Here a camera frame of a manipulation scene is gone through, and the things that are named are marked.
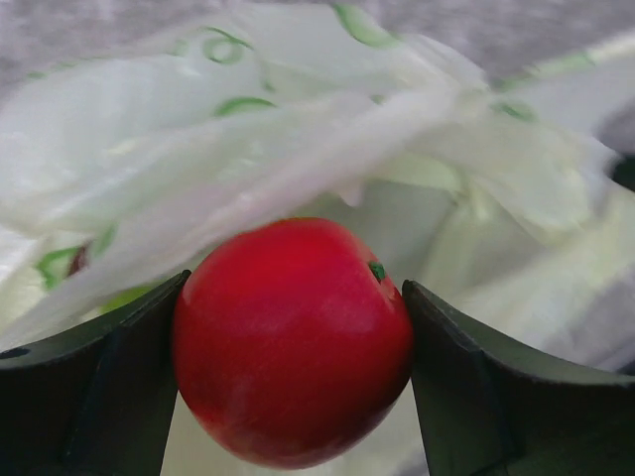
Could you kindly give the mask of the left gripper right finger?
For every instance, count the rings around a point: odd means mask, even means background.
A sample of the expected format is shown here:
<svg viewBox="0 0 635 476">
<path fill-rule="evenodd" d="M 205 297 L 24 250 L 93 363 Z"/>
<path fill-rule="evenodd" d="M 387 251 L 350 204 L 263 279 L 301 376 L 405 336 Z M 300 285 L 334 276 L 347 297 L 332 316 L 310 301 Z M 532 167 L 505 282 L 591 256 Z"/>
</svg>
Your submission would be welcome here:
<svg viewBox="0 0 635 476">
<path fill-rule="evenodd" d="M 578 365 L 402 286 L 432 475 L 631 475 L 634 378 Z"/>
</svg>

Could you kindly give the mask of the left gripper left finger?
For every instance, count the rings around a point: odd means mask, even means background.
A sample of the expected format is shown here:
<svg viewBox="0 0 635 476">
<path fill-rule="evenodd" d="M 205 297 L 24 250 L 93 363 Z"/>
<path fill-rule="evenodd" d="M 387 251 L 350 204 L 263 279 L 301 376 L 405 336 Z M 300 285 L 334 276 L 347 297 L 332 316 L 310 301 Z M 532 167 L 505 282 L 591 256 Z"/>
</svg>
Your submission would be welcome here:
<svg viewBox="0 0 635 476">
<path fill-rule="evenodd" d="M 189 275 L 2 352 L 2 474 L 160 474 L 177 397 L 171 323 Z"/>
</svg>

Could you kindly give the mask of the green round fruit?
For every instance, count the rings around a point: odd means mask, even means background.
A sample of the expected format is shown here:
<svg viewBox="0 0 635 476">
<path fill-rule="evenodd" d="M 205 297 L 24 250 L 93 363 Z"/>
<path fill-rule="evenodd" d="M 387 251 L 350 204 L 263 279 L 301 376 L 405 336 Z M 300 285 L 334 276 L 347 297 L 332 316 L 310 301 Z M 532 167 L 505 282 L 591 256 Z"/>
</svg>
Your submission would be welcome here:
<svg viewBox="0 0 635 476">
<path fill-rule="evenodd" d="M 141 286 L 123 291 L 111 298 L 108 302 L 101 306 L 99 310 L 102 314 L 110 312 L 136 300 L 137 298 L 140 298 L 152 289 L 152 286 Z"/>
</svg>

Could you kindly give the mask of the red and green fruit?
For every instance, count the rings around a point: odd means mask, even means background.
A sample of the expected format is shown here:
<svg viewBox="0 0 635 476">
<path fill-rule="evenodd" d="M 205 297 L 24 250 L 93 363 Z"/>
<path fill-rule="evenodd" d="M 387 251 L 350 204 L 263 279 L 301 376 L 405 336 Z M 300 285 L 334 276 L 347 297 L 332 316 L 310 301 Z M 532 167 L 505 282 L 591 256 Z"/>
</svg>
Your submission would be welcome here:
<svg viewBox="0 0 635 476">
<path fill-rule="evenodd" d="M 412 369 L 404 301 L 342 225 L 277 221 L 216 248 L 177 301 L 172 355 L 205 431 L 246 461 L 312 467 L 394 407 Z"/>
</svg>

